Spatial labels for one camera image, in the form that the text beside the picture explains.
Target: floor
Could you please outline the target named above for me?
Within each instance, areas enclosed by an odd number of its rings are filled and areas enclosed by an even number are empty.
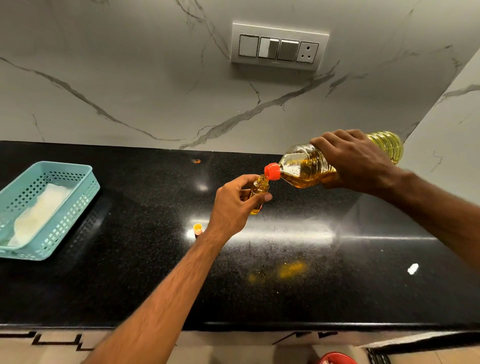
[[[8,364],[79,364],[88,352],[72,347],[30,346],[0,340],[2,363]],[[347,345],[314,346],[179,346],[168,364],[306,364],[318,361],[330,351],[350,355],[358,364],[369,364],[363,349]]]
[[[390,356],[391,364],[480,363],[480,346]]]

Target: countertop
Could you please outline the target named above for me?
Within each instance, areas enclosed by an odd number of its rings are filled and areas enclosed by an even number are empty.
[[[0,259],[7,328],[116,327],[187,252],[217,188],[280,158],[26,142],[0,142],[0,155],[0,189],[40,160],[89,164],[101,186],[50,258]],[[396,208],[285,181],[270,191],[216,259],[185,330],[480,328],[480,276]]]

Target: red bottle cap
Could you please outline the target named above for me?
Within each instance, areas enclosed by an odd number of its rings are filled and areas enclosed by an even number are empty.
[[[271,181],[276,181],[280,179],[280,166],[278,163],[270,163],[268,166],[265,166],[264,169],[265,177]]]

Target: person's left arm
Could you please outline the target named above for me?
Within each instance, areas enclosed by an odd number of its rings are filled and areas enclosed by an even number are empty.
[[[243,229],[255,206],[272,199],[258,194],[244,201],[258,175],[249,174],[217,190],[206,231],[145,302],[105,339],[84,364],[164,364],[223,245]]]

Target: red bucket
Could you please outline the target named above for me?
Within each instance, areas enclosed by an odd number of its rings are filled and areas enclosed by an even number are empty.
[[[318,362],[318,364],[358,364],[355,360],[350,358],[348,355],[342,354],[340,352],[328,352]]]

